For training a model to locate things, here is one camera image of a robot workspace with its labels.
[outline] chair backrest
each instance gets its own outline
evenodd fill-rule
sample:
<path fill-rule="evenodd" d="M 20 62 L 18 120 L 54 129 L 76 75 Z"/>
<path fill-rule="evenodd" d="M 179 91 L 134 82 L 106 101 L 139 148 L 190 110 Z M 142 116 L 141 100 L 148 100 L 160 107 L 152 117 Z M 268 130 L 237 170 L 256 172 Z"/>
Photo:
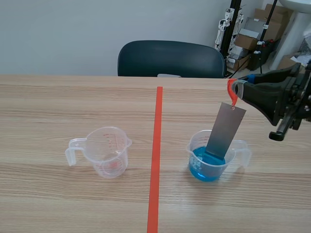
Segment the chair backrest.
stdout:
<path fill-rule="evenodd" d="M 142 40 L 128 43 L 119 53 L 119 76 L 171 74 L 185 78 L 224 78 L 225 72 L 223 56 L 204 45 Z"/>

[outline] plastic measuring cup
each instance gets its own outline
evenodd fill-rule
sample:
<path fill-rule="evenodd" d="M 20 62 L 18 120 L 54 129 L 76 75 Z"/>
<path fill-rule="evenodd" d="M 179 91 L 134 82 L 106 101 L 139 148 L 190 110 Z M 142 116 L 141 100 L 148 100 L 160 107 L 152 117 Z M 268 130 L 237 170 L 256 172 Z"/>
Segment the plastic measuring cup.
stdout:
<path fill-rule="evenodd" d="M 189 169 L 192 175 L 199 180 L 208 182 L 220 178 L 227 166 L 234 160 L 236 155 L 241 156 L 241 166 L 247 167 L 252 152 L 247 147 L 247 142 L 233 140 L 224 160 L 219 160 L 205 153 L 205 147 L 212 130 L 202 130 L 195 133 L 187 146 L 190 153 Z"/>
<path fill-rule="evenodd" d="M 69 166 L 76 164 L 75 151 L 82 151 L 97 173 L 104 178 L 115 178 L 124 173 L 127 164 L 127 148 L 132 141 L 117 127 L 103 127 L 86 138 L 70 140 L 65 151 Z"/>

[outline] metal plate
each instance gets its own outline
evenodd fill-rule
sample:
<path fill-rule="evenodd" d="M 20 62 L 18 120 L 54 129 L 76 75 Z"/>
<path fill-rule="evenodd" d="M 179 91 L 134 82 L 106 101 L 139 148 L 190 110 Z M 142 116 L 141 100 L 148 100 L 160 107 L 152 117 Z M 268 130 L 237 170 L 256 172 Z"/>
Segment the metal plate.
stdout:
<path fill-rule="evenodd" d="M 222 102 L 206 146 L 207 153 L 220 160 L 224 159 L 245 112 L 242 108 Z"/>

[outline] red hook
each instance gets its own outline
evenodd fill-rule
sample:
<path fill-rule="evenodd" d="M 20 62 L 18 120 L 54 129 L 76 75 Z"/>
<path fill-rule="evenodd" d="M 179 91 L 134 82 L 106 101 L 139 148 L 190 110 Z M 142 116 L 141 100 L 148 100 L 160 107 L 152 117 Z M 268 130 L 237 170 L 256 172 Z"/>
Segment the red hook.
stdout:
<path fill-rule="evenodd" d="M 228 90 L 228 94 L 232 100 L 232 107 L 235 106 L 235 104 L 238 101 L 238 96 L 234 93 L 234 91 L 231 89 L 232 84 L 236 81 L 237 79 L 229 79 L 228 83 L 227 83 L 227 90 Z"/>

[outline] red tape line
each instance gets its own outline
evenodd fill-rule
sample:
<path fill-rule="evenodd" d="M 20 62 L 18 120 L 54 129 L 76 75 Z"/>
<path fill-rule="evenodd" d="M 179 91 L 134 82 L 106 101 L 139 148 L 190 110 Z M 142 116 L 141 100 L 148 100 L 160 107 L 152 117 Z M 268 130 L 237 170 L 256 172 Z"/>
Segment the red tape line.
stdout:
<path fill-rule="evenodd" d="M 154 140 L 152 145 L 147 233 L 157 233 L 159 214 L 160 152 L 163 87 L 156 89 Z"/>

